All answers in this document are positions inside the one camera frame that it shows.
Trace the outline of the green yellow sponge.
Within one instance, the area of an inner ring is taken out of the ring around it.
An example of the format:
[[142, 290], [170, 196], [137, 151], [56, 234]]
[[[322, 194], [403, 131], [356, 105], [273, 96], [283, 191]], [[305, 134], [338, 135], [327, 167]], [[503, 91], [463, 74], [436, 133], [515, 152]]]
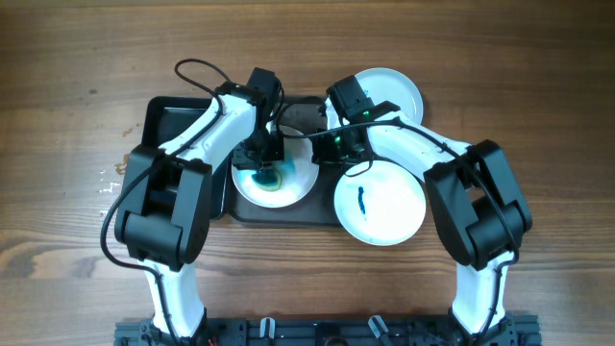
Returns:
[[258, 170], [251, 179], [256, 187], [264, 191], [277, 191], [283, 184], [282, 173], [276, 168]]

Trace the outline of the white plate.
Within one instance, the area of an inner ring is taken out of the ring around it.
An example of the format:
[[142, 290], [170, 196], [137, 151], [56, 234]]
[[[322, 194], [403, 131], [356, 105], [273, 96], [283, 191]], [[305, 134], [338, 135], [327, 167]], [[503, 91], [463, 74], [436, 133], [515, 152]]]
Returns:
[[418, 180], [389, 161], [365, 161], [337, 182], [333, 205], [343, 228], [375, 246], [410, 239], [421, 228], [427, 209]]
[[283, 208], [301, 200], [314, 187], [319, 166], [311, 161], [311, 141], [286, 138], [283, 145], [283, 161], [273, 163], [277, 179], [274, 184], [258, 184], [254, 180], [257, 170], [232, 167], [234, 185], [249, 202], [268, 209]]

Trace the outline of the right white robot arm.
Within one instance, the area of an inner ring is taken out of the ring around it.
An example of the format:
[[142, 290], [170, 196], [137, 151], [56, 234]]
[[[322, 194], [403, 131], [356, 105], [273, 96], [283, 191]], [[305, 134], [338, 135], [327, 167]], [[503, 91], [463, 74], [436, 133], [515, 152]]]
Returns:
[[505, 275], [531, 228], [529, 206], [497, 143], [425, 128], [404, 112], [400, 92], [389, 83], [369, 89], [353, 75], [330, 86], [329, 125], [313, 138], [314, 158], [342, 168], [335, 214], [364, 242], [403, 242], [432, 215], [456, 264], [453, 332], [480, 345], [504, 328]]

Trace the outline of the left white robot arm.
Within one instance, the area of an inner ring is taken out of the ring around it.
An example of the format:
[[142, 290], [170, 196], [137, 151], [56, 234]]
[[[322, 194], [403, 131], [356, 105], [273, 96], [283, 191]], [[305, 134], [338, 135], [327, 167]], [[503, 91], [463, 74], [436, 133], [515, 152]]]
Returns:
[[137, 328], [152, 345], [207, 345], [207, 310], [194, 262], [209, 231], [212, 175], [239, 152], [241, 169], [261, 171], [283, 159], [282, 139], [267, 125], [283, 97], [274, 72], [256, 68], [244, 85], [226, 80], [210, 91], [205, 112], [162, 144], [139, 144], [123, 187], [101, 228], [105, 256], [145, 273], [155, 312]]

